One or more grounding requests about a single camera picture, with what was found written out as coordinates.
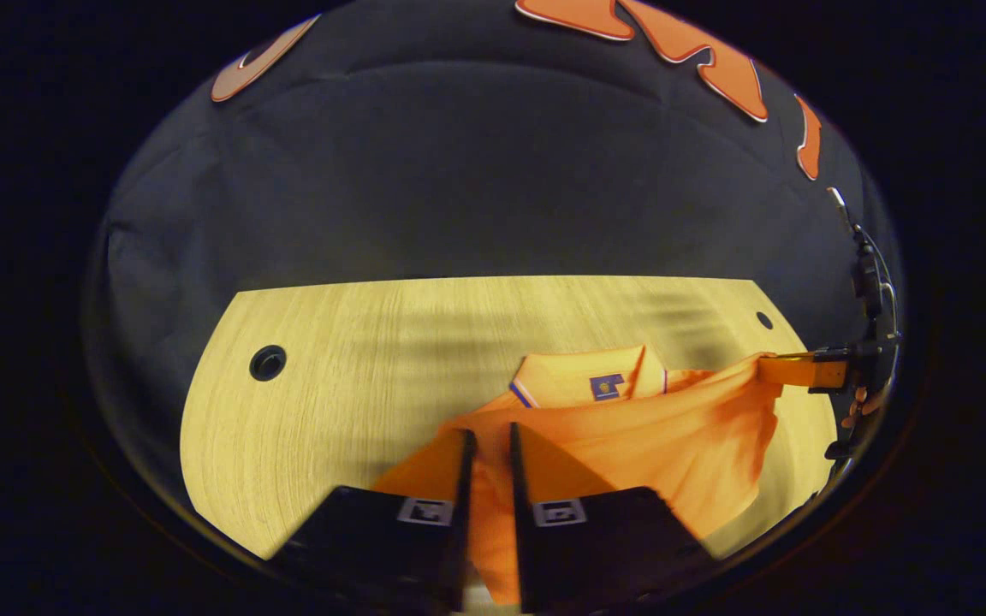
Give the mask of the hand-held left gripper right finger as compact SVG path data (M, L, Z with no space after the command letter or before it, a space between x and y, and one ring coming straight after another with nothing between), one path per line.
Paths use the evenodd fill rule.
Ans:
M509 443L524 613L639 615L716 573L653 489L615 488L520 423Z

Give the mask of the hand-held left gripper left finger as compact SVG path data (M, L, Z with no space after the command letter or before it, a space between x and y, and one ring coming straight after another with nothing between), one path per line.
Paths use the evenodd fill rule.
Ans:
M338 613L452 613L468 569L476 436L450 430L372 489L336 486L275 554Z

